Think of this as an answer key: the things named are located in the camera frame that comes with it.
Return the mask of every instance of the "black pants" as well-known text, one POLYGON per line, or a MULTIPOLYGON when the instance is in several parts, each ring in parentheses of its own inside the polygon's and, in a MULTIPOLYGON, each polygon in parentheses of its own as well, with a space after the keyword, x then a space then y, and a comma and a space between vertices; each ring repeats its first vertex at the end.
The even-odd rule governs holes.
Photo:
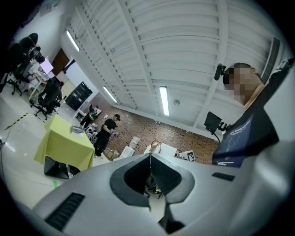
POLYGON ((107 144, 109 143, 109 138, 105 137, 101 132, 97 134, 97 140, 94 144, 95 154, 101 155, 101 153, 106 149, 107 144))
POLYGON ((80 125, 83 125, 85 123, 84 128, 87 128, 87 126, 90 124, 91 121, 92 120, 90 119, 89 116, 85 116, 83 120, 81 121, 80 125))

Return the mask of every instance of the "desk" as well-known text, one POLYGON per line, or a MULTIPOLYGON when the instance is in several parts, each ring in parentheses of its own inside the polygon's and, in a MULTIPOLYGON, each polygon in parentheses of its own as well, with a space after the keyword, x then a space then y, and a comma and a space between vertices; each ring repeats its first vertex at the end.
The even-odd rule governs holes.
POLYGON ((34 88, 34 90, 31 93, 31 95, 29 96, 29 100, 31 99, 31 97, 33 96, 33 94, 36 92, 36 90, 40 86, 40 84, 42 84, 42 83, 46 84, 47 83, 47 80, 44 80, 42 76, 37 75, 37 76, 35 76, 35 78, 37 80, 39 80, 39 82, 38 82, 37 86, 34 88))
POLYGON ((85 133, 82 133, 82 137, 72 134, 71 126, 59 115, 54 115, 44 125, 47 132, 34 160, 44 165, 45 156, 49 156, 54 161, 72 165, 80 171, 92 167, 94 147, 85 133))

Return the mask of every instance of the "fluorescent light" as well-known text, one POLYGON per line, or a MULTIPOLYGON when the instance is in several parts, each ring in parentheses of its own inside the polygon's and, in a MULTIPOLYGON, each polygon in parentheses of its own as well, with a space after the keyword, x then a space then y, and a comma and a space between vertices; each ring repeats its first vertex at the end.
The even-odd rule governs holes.
POLYGON ((72 42, 72 44, 74 44, 75 48, 77 49, 77 51, 80 51, 80 48, 78 47, 78 45, 75 43, 74 39, 72 38, 71 34, 69 33, 69 31, 66 32, 66 34, 68 35, 70 41, 72 42))
POLYGON ((114 102, 117 103, 116 99, 111 95, 111 93, 109 92, 109 90, 107 90, 107 88, 105 86, 103 86, 103 88, 105 89, 105 91, 107 92, 107 94, 109 94, 110 97, 114 100, 114 102))
POLYGON ((160 93, 161 93, 161 98, 162 98, 164 114, 166 116, 169 116, 167 87, 161 86, 160 87, 160 93))

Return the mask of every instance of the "floor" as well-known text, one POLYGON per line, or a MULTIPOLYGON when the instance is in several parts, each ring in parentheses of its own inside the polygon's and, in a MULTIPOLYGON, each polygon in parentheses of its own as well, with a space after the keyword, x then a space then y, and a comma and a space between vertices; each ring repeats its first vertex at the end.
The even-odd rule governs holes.
MULTIPOLYGON (((21 97, 17 92, 14 95, 11 92, 12 87, 8 84, 0 94, 0 138, 6 139, 0 165, 3 165, 4 180, 12 197, 32 209, 64 180, 45 176, 44 166, 34 161, 37 147, 45 134, 46 121, 42 114, 34 116, 36 109, 30 107, 27 94, 21 97), (5 130, 26 113, 25 117, 5 130)), ((73 125, 79 125, 76 118, 72 119, 74 111, 67 104, 58 110, 58 114, 73 125)), ((94 159, 94 166, 110 162, 102 156, 103 159, 94 159)), ((164 216, 165 199, 158 200, 157 195, 150 194, 151 214, 158 222, 164 216)))

